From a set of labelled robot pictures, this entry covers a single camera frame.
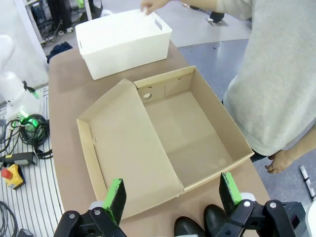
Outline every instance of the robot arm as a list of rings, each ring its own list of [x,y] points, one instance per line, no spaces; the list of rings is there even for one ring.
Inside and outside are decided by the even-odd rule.
[[[111,208],[104,209],[103,207],[95,207],[83,215],[76,211],[67,211],[62,215],[54,237],[126,237],[119,227],[126,202],[123,181],[121,184],[120,192],[117,191],[114,198],[107,197],[113,200],[110,207],[116,208],[115,212]],[[119,190],[119,187],[110,186],[111,188]],[[300,231],[304,228],[300,223],[304,220],[299,217],[305,216],[301,203],[297,206],[297,202],[271,200],[265,205],[260,205],[256,201],[241,200],[229,172],[221,174],[219,193],[229,218],[215,237],[239,237],[245,230],[257,230],[259,236],[262,237],[295,237],[294,229],[296,228],[298,229],[297,236],[301,236]]]
[[[0,35],[0,74],[2,75],[4,67],[10,60],[15,50],[14,42],[9,36]]]
[[[18,76],[14,72],[4,71],[14,49],[13,40],[0,35],[0,95],[10,105],[7,106],[6,120],[20,117],[21,111],[28,115],[40,114],[41,111],[41,102],[25,88]]]

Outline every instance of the white wall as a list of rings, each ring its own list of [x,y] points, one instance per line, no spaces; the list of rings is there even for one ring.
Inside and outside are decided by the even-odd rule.
[[[18,10],[13,0],[0,0],[0,35],[8,35],[15,42],[15,51],[5,70],[13,71],[34,87],[48,83],[48,67],[40,43],[33,36],[33,29],[27,31],[27,22],[22,22],[20,14],[25,13],[26,10],[20,6]]]

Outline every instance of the gray floor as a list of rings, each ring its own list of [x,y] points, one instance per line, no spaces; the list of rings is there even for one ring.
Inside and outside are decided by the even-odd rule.
[[[101,5],[97,0],[94,2],[98,7]],[[103,8],[110,10],[112,13],[139,9],[140,7],[139,0],[102,0],[102,3]],[[209,14],[183,7],[178,1],[172,1],[166,7],[158,9],[157,14],[172,28],[171,40],[177,47],[248,39],[251,32],[248,22],[239,21],[227,14],[224,17],[225,24],[210,25],[207,21]],[[64,41],[67,41],[72,47],[78,47],[76,34],[65,33],[63,36],[57,36],[56,42],[48,42],[43,45],[45,54],[48,55],[54,45]]]
[[[205,43],[179,48],[186,60],[195,65],[207,80],[217,96],[222,99],[228,84],[241,66],[248,40],[233,40]],[[266,158],[254,163],[271,199],[280,201],[300,201],[306,209],[310,203],[310,194],[299,171],[304,165],[316,188],[316,151],[301,157],[280,174],[269,174],[265,165]]]

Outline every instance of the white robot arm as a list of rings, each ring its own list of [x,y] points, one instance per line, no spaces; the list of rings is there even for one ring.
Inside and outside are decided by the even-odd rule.
[[[24,88],[17,75],[4,71],[14,49],[13,40],[9,36],[0,35],[0,94],[7,102],[6,120],[40,114],[41,111],[40,100]]]

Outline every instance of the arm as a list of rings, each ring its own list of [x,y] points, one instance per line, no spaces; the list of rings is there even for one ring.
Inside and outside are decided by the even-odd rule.
[[[147,8],[146,14],[149,15],[153,11],[165,6],[171,0],[142,0],[141,10]],[[196,6],[199,8],[209,8],[216,11],[217,0],[182,0],[181,2]]]
[[[269,159],[273,161],[269,166],[266,166],[266,169],[271,174],[280,173],[289,167],[294,160],[314,149],[316,149],[316,125],[290,150],[281,150],[270,156]]]
[[[147,8],[146,14],[165,6],[171,0],[142,0],[141,9]],[[252,0],[181,0],[199,8],[208,8],[219,13],[228,13],[240,20],[252,16]]]
[[[316,149],[316,125],[290,150],[288,150],[289,158],[296,160],[302,155]]]

